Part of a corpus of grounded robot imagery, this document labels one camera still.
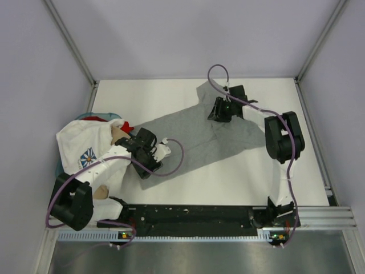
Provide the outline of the grey t-shirt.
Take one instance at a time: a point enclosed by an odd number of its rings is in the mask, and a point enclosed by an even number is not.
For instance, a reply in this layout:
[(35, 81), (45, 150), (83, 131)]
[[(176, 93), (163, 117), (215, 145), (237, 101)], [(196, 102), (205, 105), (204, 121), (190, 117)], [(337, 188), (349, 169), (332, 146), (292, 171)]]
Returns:
[(265, 134), (253, 122), (233, 117), (229, 123), (208, 120), (217, 91), (208, 83), (197, 87), (198, 104), (135, 127), (150, 130), (159, 140), (173, 138), (182, 145), (168, 143), (172, 153), (163, 159), (159, 172), (141, 180), (143, 190), (174, 179), (208, 164), (235, 156), (242, 151), (265, 146)]

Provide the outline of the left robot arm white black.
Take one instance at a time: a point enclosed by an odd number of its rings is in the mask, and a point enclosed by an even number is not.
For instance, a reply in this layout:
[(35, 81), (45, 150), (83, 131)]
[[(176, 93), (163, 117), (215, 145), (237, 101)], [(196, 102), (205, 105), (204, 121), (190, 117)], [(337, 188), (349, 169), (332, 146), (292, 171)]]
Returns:
[(136, 136), (115, 140), (100, 157), (83, 159), (82, 169), (60, 174), (48, 206), (46, 226), (52, 226), (50, 217), (76, 231), (91, 221), (111, 220), (116, 226), (126, 225), (129, 212), (121, 202), (110, 196), (97, 199), (94, 195), (114, 174), (123, 178), (130, 164), (139, 168), (142, 178), (154, 174), (161, 168), (162, 159), (171, 153), (167, 144), (167, 138), (158, 142), (153, 133), (141, 128)]

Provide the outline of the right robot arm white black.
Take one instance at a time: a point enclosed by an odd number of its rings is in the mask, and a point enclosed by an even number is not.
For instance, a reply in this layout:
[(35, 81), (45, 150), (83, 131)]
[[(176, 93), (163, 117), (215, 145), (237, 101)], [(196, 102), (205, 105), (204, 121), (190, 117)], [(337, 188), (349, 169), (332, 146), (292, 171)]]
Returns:
[(247, 99), (242, 85), (213, 88), (224, 96), (216, 98), (208, 119), (227, 123), (237, 116), (255, 123), (265, 134), (266, 150), (273, 160), (273, 180), (265, 213), (254, 214), (253, 225), (258, 228), (268, 224), (278, 226), (289, 214), (297, 216), (291, 169), (304, 150), (305, 141), (296, 113), (279, 114), (256, 106), (257, 101)]

